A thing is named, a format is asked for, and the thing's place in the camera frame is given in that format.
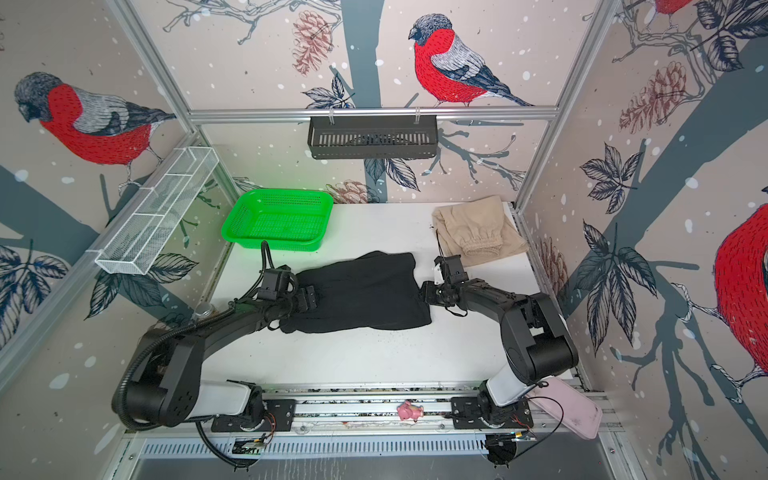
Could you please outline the beige drawstring shorts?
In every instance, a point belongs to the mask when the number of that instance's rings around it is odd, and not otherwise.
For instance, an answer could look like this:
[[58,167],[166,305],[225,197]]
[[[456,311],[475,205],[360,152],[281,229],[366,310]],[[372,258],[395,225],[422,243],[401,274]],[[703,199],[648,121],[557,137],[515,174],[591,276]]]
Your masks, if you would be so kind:
[[432,213],[432,223],[442,255],[460,256],[464,267],[528,251],[499,196],[439,207]]

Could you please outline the black shorts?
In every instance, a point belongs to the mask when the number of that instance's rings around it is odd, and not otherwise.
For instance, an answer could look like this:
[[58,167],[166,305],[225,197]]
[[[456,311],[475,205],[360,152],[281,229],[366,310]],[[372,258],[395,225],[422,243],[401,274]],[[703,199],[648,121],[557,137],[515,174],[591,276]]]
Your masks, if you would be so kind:
[[295,312],[279,329],[288,334],[357,328],[409,330],[431,323],[430,308],[414,278],[413,254],[372,251],[353,260],[304,270],[299,286],[314,288],[316,307]]

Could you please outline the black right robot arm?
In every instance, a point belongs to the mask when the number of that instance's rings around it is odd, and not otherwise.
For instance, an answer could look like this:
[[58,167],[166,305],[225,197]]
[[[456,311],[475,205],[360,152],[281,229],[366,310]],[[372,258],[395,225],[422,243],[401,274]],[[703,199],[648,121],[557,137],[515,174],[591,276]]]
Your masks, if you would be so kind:
[[496,322],[506,364],[481,384],[479,417],[490,427],[513,418],[526,394],[579,363],[577,348],[552,298],[545,293],[508,292],[470,278],[461,258],[438,256],[434,264],[442,281],[426,281],[423,300],[454,316],[476,313]]

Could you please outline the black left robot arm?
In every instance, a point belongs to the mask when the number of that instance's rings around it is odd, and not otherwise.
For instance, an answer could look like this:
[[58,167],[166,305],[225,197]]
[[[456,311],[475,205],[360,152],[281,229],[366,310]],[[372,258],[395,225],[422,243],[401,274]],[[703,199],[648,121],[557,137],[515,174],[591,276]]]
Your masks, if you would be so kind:
[[111,401],[125,427],[139,432],[193,423],[208,450],[235,471],[256,464],[228,456],[205,433],[205,422],[226,414],[221,405],[210,413],[194,409],[201,403],[202,366],[208,357],[246,335],[270,329],[274,322],[318,308],[318,284],[302,279],[287,265],[276,267],[266,241],[261,244],[261,259],[258,279],[224,312],[171,330],[153,328],[143,335]]

